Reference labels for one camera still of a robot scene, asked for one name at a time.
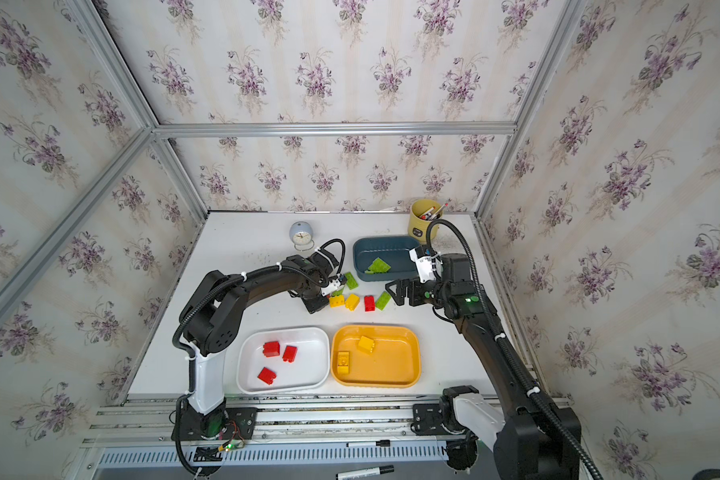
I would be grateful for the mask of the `yellow curved lego brick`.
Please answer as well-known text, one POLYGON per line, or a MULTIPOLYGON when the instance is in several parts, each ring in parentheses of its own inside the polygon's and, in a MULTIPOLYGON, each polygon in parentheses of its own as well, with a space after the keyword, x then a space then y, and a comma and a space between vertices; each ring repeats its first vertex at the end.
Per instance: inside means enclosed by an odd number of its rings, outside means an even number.
POLYGON ((350 371, 350 353, 339 351, 336 358, 336 372, 339 376, 348 375, 350 371))

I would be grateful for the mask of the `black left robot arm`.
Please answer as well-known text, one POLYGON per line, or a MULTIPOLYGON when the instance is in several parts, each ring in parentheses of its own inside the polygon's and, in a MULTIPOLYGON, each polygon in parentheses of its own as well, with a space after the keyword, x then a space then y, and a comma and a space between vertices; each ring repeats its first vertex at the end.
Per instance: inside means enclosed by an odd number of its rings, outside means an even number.
POLYGON ((189 405, 202 417, 219 410, 225 404, 223 352, 236 339, 245 310, 282 293, 300 300, 310 314, 324 309, 330 294, 346 284, 346 252, 345 242, 334 238, 307 257, 291 255, 239 274, 207 273, 181 311, 171 339, 188 362, 188 391, 178 405, 189 405))

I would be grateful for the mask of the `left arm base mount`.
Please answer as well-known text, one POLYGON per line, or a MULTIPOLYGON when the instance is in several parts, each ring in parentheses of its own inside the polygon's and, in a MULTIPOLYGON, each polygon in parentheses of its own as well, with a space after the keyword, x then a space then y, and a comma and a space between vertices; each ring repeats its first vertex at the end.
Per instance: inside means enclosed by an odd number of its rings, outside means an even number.
POLYGON ((171 434, 180 464, 193 473, 210 473, 210 463, 220 462, 222 453, 241 449, 252 439, 257 416, 256 408, 225 403, 200 414, 182 400, 175 407, 171 434))

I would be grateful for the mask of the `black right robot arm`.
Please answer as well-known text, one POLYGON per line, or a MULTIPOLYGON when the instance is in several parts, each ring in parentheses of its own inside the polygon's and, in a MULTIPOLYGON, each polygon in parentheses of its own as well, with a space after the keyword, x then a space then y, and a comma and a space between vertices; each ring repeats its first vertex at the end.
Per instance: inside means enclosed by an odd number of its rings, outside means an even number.
POLYGON ((425 236, 410 252, 416 276, 389 282, 385 290, 396 305, 429 305, 452 325, 477 355, 499 401, 493 407, 469 385, 443 391, 441 425, 464 437, 452 455, 472 461, 483 442, 502 479, 577 479, 581 472, 602 478, 581 443, 578 416, 554 402, 513 346, 465 236, 445 219, 432 221, 425 236))

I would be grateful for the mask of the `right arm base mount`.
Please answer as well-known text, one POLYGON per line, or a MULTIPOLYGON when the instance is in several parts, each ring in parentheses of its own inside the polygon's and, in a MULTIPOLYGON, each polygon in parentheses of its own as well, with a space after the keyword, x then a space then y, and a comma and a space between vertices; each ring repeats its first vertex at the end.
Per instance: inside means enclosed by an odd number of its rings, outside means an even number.
POLYGON ((414 404, 410 430, 416 436, 449 434, 461 439, 446 442, 446 465, 454 471, 469 471, 478 459, 478 437, 456 418, 456 400, 479 394, 474 386, 456 386, 443 390, 438 403, 414 404))

